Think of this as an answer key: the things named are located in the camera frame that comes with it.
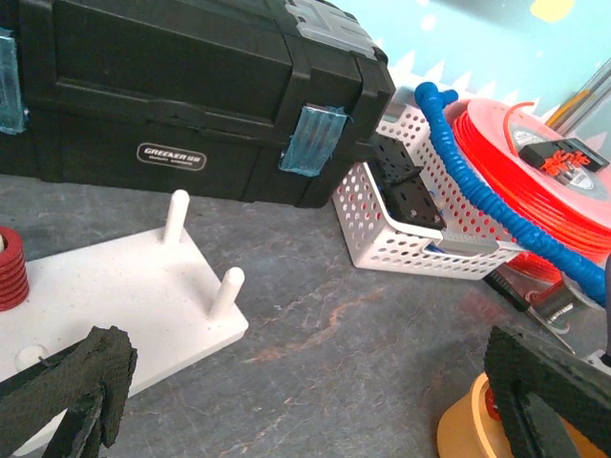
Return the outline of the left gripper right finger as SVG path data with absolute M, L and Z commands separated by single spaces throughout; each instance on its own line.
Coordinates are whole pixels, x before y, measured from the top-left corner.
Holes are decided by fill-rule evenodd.
M 484 369 L 515 457 L 578 457 L 570 424 L 610 453 L 610 376 L 529 332 L 495 326 Z

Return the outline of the red cylinder bushing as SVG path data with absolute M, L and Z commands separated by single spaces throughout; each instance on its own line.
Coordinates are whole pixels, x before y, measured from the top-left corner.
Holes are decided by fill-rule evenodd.
M 498 412 L 497 404 L 495 402 L 495 396 L 490 387 L 487 387 L 484 393 L 484 404 L 488 415 L 494 421 L 500 421 L 500 415 Z

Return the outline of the white peg base plate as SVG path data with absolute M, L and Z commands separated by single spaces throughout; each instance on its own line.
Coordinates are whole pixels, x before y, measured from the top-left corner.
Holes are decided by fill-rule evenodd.
M 137 350 L 130 395 L 243 337 L 243 271 L 213 272 L 173 193 L 164 227 L 27 262 L 30 294 L 1 314 L 1 378 L 49 359 L 92 327 L 116 326 Z

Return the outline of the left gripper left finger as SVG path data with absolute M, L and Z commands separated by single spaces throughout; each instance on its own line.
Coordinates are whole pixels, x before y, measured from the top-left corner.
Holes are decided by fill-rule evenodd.
M 137 366 L 128 334 L 93 327 L 87 337 L 1 383 L 1 455 L 9 457 L 63 416 L 43 455 L 97 457 L 119 432 Z

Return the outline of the red spring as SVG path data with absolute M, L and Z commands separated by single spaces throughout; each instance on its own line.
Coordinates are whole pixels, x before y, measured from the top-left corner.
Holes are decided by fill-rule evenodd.
M 20 235 L 1 227 L 1 311 L 8 311 L 26 300 L 30 293 L 24 245 Z

